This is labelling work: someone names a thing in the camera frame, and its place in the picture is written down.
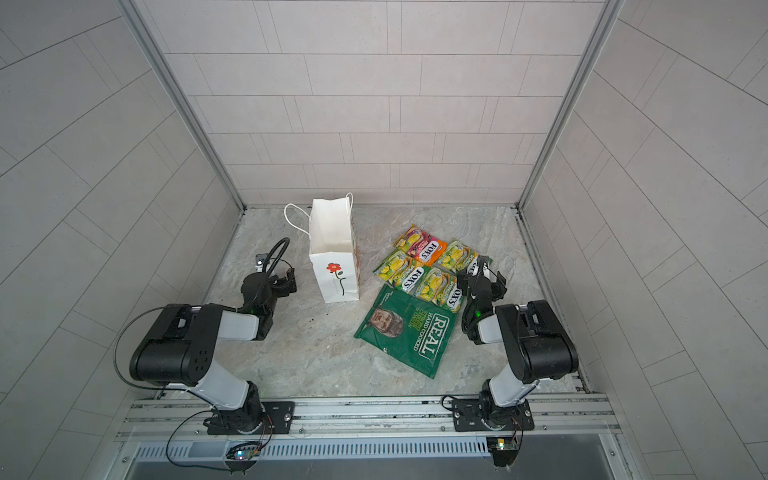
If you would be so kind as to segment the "green Fox's spring tea bag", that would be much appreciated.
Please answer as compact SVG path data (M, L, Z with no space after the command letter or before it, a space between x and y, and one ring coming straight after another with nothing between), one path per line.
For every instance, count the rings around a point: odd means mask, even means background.
M479 254L459 240L451 241L446 250L434 263L434 266L455 274L466 267L471 266Z

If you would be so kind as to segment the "orange Fox's fruits candy bag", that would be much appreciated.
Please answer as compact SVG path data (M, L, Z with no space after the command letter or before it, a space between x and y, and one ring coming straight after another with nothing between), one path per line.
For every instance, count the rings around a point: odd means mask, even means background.
M393 246L408 257L427 266L433 266L446 251L448 243L412 225L393 243Z

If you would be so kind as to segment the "green Real crisps bag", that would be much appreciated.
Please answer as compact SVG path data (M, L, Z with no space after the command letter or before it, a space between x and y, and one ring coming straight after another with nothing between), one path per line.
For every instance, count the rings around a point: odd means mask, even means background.
M456 317L456 313L384 285L354 337L434 379Z

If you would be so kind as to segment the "white paper bag with flower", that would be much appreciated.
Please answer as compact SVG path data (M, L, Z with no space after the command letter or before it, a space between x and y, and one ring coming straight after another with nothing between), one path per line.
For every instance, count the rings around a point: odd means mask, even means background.
M288 203L285 220L309 238L309 260L326 303L357 301L360 297L359 260L353 233L351 192L344 197L314 199L310 212ZM308 228L294 224L288 210L295 209L308 219Z

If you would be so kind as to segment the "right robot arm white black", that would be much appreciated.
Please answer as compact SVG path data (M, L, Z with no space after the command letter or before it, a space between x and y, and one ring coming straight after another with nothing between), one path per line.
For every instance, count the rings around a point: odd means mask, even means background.
M506 278L491 270L489 257L479 255L459 270L457 284L466 296L462 332L477 345L502 344L507 358L481 388L480 421L489 430L523 430L527 396L543 380L576 372L576 347L547 301L498 303L507 291Z

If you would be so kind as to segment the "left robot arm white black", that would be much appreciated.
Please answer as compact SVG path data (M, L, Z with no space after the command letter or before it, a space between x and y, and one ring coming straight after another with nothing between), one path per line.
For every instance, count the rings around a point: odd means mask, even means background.
M258 271L241 286L244 305L169 304L129 361L133 380L187 392L210 405L210 435L287 434L295 404L263 402L258 387L214 359L219 340L262 341L273 326L277 300L297 291L295 270L283 277Z

